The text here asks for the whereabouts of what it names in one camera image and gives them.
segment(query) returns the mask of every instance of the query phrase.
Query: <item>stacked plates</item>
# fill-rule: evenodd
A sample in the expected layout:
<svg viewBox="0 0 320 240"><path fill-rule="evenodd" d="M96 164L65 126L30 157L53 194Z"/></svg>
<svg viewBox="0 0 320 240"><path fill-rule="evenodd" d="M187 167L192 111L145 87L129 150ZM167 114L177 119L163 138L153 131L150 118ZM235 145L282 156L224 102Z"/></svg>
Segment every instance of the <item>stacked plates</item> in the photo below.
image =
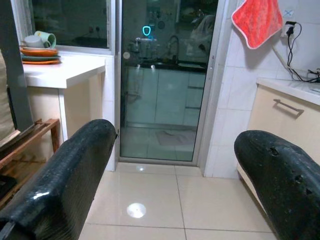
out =
<svg viewBox="0 0 320 240"><path fill-rule="evenodd" d="M23 46L20 49L23 64L60 64L60 56L55 48L35 48Z"/></svg>

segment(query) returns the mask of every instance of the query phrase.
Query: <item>window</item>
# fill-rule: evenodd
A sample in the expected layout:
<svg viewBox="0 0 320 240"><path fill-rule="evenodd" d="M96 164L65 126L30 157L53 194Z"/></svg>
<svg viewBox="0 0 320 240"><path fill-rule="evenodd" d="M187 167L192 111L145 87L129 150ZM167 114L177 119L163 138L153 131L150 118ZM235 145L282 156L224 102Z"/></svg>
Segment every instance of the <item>window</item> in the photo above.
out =
<svg viewBox="0 0 320 240"><path fill-rule="evenodd" d="M17 16L21 3L12 2L15 2L13 8L18 5ZM21 30L31 25L28 35L43 31L53 33L57 45L109 48L111 0L28 0L27 5L24 6L24 11L28 12L25 16L30 19L23 19L27 24Z"/></svg>

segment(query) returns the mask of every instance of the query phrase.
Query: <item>floor mat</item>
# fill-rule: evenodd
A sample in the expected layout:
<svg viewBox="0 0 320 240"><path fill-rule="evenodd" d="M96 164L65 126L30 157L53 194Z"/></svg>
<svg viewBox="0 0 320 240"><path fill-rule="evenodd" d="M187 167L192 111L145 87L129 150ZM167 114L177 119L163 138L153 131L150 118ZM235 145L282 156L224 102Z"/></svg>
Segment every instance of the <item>floor mat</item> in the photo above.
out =
<svg viewBox="0 0 320 240"><path fill-rule="evenodd" d="M178 131L171 132L166 130L156 131L156 138L160 145L163 146L180 146L193 145L196 140L195 131Z"/></svg>

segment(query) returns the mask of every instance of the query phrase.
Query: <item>faucet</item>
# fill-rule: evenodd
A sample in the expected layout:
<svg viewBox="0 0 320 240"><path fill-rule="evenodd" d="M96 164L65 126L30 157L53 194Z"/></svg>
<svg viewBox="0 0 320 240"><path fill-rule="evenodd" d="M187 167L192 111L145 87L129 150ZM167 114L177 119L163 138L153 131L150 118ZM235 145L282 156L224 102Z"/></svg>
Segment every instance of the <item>faucet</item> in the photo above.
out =
<svg viewBox="0 0 320 240"><path fill-rule="evenodd" d="M180 44L179 44L179 38L176 36L176 35L172 35L168 41L168 48L169 48L169 53L170 53L170 50L171 50L171 40L172 39L176 39L176 55L173 55L172 57L172 61L175 63L175 64L178 64L179 63L179 51L180 51Z"/></svg>

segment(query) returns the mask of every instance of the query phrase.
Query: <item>kitchen counter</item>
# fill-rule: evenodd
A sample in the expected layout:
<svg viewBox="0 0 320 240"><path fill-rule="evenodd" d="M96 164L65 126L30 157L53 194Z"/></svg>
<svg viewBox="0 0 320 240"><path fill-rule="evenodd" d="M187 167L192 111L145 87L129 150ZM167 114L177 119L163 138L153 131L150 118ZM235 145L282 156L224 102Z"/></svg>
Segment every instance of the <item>kitchen counter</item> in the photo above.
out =
<svg viewBox="0 0 320 240"><path fill-rule="evenodd" d="M207 67L202 63L197 62L187 62L180 61L179 64L173 64L171 62L161 62L161 61L144 61L140 64L136 64L133 62L126 62L126 66L128 67L137 67L139 65L141 68L150 69L152 65L155 69L163 69L163 70L173 70L173 71L181 71L181 72L192 72L192 73L206 73Z"/></svg>
<svg viewBox="0 0 320 240"><path fill-rule="evenodd" d="M257 84L320 106L320 83L258 78Z"/></svg>
<svg viewBox="0 0 320 240"><path fill-rule="evenodd" d="M60 52L61 62L54 65L24 64L28 87L67 89L105 72L104 56Z"/></svg>

